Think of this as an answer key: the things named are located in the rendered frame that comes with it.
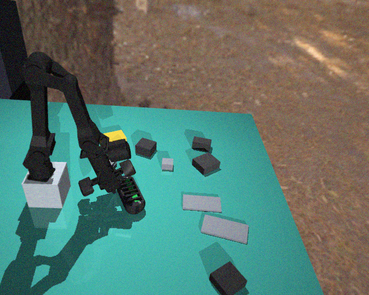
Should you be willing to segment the yellow flat block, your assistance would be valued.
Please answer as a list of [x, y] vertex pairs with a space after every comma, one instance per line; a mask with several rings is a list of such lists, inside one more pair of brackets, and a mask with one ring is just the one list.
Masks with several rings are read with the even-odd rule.
[[118, 141], [118, 140], [121, 140], [121, 139], [125, 139], [127, 141], [127, 138], [124, 135], [124, 133], [122, 132], [122, 130], [104, 133], [104, 135], [109, 137], [109, 142]]

